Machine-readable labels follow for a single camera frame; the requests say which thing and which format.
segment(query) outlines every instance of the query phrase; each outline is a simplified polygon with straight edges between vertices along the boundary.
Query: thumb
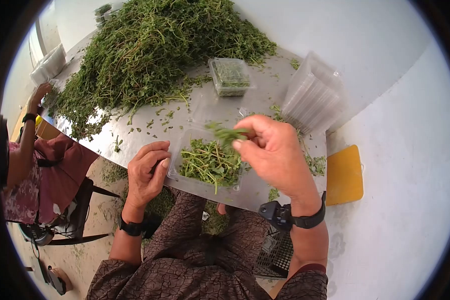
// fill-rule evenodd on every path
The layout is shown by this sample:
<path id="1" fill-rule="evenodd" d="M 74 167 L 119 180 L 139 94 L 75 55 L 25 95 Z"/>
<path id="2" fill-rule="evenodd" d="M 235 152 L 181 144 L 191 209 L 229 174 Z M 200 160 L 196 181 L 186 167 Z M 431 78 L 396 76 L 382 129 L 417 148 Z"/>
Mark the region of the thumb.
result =
<path id="1" fill-rule="evenodd" d="M 167 175 L 168 164 L 170 159 L 163 159 L 156 167 L 153 177 L 150 180 L 150 185 L 155 187 L 162 187 L 164 184 L 165 176 Z"/>
<path id="2" fill-rule="evenodd" d="M 250 165 L 257 159 L 263 157 L 265 151 L 251 140 L 234 140 L 232 146 L 240 153 L 242 161 L 248 162 Z"/>

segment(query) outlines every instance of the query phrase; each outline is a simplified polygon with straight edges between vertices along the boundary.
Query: black watch strap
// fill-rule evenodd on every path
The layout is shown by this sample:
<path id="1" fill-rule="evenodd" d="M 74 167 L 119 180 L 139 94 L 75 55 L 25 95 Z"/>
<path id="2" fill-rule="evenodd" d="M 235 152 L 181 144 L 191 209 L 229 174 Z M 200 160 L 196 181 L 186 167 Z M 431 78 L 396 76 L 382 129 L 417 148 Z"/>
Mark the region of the black watch strap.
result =
<path id="1" fill-rule="evenodd" d="M 293 224 L 300 228 L 311 229 L 319 225 L 325 218 L 325 191 L 321 197 L 320 210 L 312 216 L 290 216 Z"/>
<path id="2" fill-rule="evenodd" d="M 23 119 L 21 119 L 21 121 L 22 123 L 25 123 L 28 120 L 32 120 L 35 123 L 36 118 L 37 118 L 36 114 L 28 113 L 23 117 Z"/>
<path id="3" fill-rule="evenodd" d="M 144 231 L 144 222 L 142 223 L 125 223 L 122 216 L 120 216 L 120 230 L 125 231 L 129 236 L 132 237 L 138 237 L 139 235 L 142 235 L 142 232 Z"/>

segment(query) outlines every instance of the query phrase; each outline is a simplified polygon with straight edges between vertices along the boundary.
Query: brown patterned dress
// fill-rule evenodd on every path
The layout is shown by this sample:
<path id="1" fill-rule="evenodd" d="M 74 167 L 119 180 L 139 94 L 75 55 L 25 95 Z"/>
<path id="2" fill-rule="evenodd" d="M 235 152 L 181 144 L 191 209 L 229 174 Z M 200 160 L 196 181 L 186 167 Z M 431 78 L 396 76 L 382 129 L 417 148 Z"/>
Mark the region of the brown patterned dress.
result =
<path id="1" fill-rule="evenodd" d="M 270 299 L 253 274 L 268 223 L 228 207 L 228 228 L 218 236 L 201 234 L 206 200 L 174 194 L 175 205 L 145 247 L 141 265 L 102 261 L 86 299 Z M 327 282 L 324 266 L 309 264 L 276 299 L 326 299 Z"/>

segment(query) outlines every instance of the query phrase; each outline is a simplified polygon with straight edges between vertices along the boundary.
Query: yellow cutting board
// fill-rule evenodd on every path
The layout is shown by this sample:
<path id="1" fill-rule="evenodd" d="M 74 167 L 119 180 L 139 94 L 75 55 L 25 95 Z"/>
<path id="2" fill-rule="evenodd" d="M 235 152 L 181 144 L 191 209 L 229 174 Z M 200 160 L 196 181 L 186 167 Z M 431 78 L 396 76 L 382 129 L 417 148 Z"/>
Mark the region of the yellow cutting board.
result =
<path id="1" fill-rule="evenodd" d="M 326 205 L 348 203 L 363 197 L 362 166 L 357 145 L 327 157 Z"/>

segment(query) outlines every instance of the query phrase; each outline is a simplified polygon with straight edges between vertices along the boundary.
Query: pink floral shirt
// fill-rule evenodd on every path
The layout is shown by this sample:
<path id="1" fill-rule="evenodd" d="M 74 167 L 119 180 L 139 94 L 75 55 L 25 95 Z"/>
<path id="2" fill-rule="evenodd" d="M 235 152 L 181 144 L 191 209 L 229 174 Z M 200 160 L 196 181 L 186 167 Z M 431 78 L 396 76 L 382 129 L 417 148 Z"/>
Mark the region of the pink floral shirt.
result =
<path id="1" fill-rule="evenodd" d="M 10 152 L 16 151 L 20 147 L 16 142 L 9 142 Z M 38 211 L 38 190 L 42 179 L 42 170 L 37 164 L 39 154 L 33 152 L 33 164 L 30 174 L 20 184 L 13 187 L 9 195 L 3 199 L 3 210 L 5 219 L 25 224 L 35 222 Z M 9 171 L 13 172 L 13 166 L 8 166 Z"/>

